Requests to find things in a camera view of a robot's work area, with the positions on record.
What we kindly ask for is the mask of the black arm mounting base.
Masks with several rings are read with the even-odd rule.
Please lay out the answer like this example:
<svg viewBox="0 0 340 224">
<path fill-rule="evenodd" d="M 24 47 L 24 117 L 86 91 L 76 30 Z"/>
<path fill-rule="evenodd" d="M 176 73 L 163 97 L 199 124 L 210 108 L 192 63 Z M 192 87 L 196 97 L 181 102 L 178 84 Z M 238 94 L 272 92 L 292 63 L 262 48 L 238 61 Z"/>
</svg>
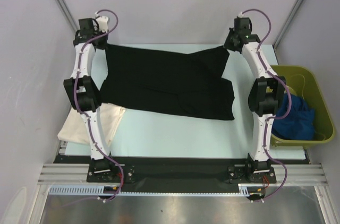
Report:
<svg viewBox="0 0 340 224">
<path fill-rule="evenodd" d="M 278 185 L 283 167 L 270 161 L 266 173 L 251 173 L 246 159 L 117 157 L 96 163 L 87 156 L 58 155 L 54 163 L 88 164 L 90 185 L 122 186 L 122 192 L 222 193 L 236 192 L 239 184 Z"/>
</svg>

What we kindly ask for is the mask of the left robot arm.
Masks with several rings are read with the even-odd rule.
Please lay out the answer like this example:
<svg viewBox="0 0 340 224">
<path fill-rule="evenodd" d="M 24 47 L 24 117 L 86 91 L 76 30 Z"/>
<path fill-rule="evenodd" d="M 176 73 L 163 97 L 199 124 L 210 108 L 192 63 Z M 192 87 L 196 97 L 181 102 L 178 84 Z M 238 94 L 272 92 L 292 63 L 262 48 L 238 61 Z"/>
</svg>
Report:
<svg viewBox="0 0 340 224">
<path fill-rule="evenodd" d="M 102 46 L 106 37 L 102 36 L 96 19 L 80 19 L 79 27 L 73 40 L 75 48 L 73 72 L 69 79 L 64 80 L 63 85 L 72 108 L 78 112 L 86 127 L 91 160 L 102 161 L 109 156 L 109 148 L 100 120 L 102 104 L 100 92 L 91 77 L 91 69 L 96 49 Z"/>
</svg>

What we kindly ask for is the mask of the black t shirt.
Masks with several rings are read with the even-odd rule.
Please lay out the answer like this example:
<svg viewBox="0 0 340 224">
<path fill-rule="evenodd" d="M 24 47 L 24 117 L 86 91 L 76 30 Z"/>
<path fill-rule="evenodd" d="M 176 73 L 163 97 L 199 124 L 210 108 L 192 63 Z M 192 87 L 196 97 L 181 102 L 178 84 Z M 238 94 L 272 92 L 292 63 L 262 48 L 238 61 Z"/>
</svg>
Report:
<svg viewBox="0 0 340 224">
<path fill-rule="evenodd" d="M 234 120 L 232 82 L 223 78 L 229 52 L 218 46 L 189 54 L 108 45 L 103 102 L 127 109 Z"/>
</svg>

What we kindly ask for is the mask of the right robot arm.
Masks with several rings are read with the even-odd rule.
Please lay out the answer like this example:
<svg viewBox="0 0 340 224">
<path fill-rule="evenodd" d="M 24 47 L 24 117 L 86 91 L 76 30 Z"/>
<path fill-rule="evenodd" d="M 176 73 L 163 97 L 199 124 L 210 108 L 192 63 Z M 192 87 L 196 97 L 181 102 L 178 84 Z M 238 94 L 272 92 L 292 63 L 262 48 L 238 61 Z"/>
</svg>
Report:
<svg viewBox="0 0 340 224">
<path fill-rule="evenodd" d="M 279 77 L 266 60 L 259 37 L 252 33 L 250 18 L 238 16 L 234 19 L 224 48 L 240 53 L 254 76 L 248 96 L 248 107 L 254 119 L 253 146 L 248 154 L 245 176 L 251 182 L 258 182 L 270 170 L 271 128 L 283 102 L 285 89 L 280 81 L 285 82 L 285 79 Z"/>
</svg>

